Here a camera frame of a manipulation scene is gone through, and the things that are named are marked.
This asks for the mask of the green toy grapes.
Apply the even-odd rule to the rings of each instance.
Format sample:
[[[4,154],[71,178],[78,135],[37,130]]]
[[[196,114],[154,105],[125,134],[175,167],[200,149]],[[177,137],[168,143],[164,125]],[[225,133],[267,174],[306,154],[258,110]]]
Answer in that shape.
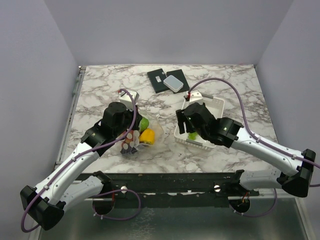
[[[192,133],[188,134],[188,139],[189,140],[195,141],[197,139],[197,137],[198,137],[198,133],[197,132],[192,132]]]

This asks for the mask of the purple toy eggplant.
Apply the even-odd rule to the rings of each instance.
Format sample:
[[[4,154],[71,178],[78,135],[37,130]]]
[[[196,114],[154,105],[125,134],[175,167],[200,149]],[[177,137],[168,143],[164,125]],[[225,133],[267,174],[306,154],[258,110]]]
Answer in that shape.
[[[135,143],[125,143],[123,142],[121,144],[121,150],[120,153],[122,155],[134,155],[135,153],[138,152],[138,145]]]

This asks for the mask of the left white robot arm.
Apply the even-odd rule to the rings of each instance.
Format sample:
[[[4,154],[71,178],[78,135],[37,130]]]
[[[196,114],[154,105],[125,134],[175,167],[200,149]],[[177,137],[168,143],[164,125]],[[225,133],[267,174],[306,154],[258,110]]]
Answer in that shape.
[[[24,210],[21,230],[24,233],[34,231],[36,227],[50,230],[68,209],[89,197],[103,198],[121,191],[128,193],[125,188],[113,189],[110,180],[101,172],[93,173],[78,184],[74,181],[132,130],[138,130],[142,118],[134,102],[129,105],[111,102],[104,110],[102,119],[86,130],[73,152],[57,169],[36,186],[26,185],[20,191]],[[37,223],[36,227],[25,227],[27,216]]]

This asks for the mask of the clear polka dot zip bag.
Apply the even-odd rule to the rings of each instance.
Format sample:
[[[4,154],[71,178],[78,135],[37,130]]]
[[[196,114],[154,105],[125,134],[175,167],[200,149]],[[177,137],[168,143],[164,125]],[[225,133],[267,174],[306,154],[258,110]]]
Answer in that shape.
[[[155,150],[162,144],[164,130],[160,125],[159,117],[146,112],[142,112],[141,115],[142,120],[138,125],[138,130],[131,130],[126,138],[117,143],[122,156]]]

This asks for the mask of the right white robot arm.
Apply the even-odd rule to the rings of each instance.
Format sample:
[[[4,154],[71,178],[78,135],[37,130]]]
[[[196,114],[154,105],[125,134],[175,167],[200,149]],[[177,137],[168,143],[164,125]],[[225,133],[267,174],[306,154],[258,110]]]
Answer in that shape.
[[[243,172],[230,182],[229,189],[240,196],[247,190],[283,189],[300,198],[308,196],[316,165],[316,153],[311,149],[298,151],[269,141],[249,131],[229,117],[215,118],[205,104],[192,103],[176,110],[181,134],[196,132],[202,139],[216,146],[224,146],[250,154],[276,168],[275,171]]]

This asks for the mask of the yellow toy bell pepper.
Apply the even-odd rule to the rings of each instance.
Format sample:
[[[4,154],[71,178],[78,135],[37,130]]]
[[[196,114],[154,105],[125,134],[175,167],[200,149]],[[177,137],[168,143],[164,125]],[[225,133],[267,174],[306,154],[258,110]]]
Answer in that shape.
[[[143,144],[153,145],[155,143],[155,140],[156,140],[156,134],[150,128],[147,128],[139,136],[139,142]]]

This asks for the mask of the green toy citrus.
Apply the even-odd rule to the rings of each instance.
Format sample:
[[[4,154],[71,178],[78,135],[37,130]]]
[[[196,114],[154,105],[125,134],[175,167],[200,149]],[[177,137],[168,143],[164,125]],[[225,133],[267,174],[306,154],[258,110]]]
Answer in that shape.
[[[149,120],[145,117],[143,117],[139,123],[140,132],[144,132],[149,127]]]

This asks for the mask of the red yellow toy fruit cluster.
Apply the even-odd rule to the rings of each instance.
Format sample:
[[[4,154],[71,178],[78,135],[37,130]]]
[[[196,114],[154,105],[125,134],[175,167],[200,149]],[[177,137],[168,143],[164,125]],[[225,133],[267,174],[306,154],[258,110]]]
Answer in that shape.
[[[135,141],[132,135],[127,136],[121,143],[121,148],[125,151],[130,150],[134,147]]]

